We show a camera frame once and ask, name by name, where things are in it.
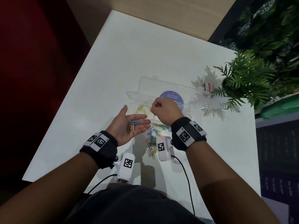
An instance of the round purple label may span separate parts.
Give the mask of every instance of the round purple label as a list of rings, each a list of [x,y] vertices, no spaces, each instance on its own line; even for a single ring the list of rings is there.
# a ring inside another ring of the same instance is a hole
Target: round purple label
[[[181,111],[183,110],[183,108],[184,108],[184,101],[183,101],[182,97],[178,93],[169,90],[169,91],[163,92],[160,95],[160,97],[171,98],[173,101],[175,101],[177,103],[179,102],[178,107],[180,108]]]

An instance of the wrist-mounted device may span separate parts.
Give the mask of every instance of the wrist-mounted device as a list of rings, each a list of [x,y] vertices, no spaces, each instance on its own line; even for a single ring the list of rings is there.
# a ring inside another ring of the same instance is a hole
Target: wrist-mounted device
[[[207,141],[207,133],[188,117],[182,117],[171,125],[172,144],[185,151],[193,142]]]
[[[112,167],[117,154],[117,140],[107,131],[92,135],[80,149],[97,163],[99,169]]]

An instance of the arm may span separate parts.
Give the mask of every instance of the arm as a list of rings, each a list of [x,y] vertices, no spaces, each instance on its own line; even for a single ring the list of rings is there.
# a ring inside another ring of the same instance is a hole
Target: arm
[[[183,114],[174,101],[157,98],[151,112],[171,126]],[[279,224],[265,202],[205,141],[186,150],[200,194],[216,223]]]
[[[125,105],[106,129],[118,142],[128,143],[150,127],[146,115],[128,115]],[[140,119],[134,133],[127,133],[130,120]],[[30,184],[0,207],[2,224],[49,223],[70,209],[98,171],[96,162],[79,153],[69,161]]]

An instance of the clear plastic container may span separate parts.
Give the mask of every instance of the clear plastic container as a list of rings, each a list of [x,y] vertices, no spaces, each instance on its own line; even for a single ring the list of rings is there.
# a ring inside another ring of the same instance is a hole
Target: clear plastic container
[[[129,114],[147,114],[148,119],[159,124],[160,120],[150,112],[150,107],[157,97],[171,98],[183,115],[190,119],[190,109],[200,108],[211,97],[203,87],[192,88],[148,77],[140,78],[137,92],[127,91],[127,95],[133,101],[129,105]]]

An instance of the red wall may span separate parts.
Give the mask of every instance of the red wall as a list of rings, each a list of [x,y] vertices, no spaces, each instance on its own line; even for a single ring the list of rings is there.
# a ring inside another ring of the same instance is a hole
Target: red wall
[[[90,49],[65,0],[1,0],[0,178],[24,170]]]

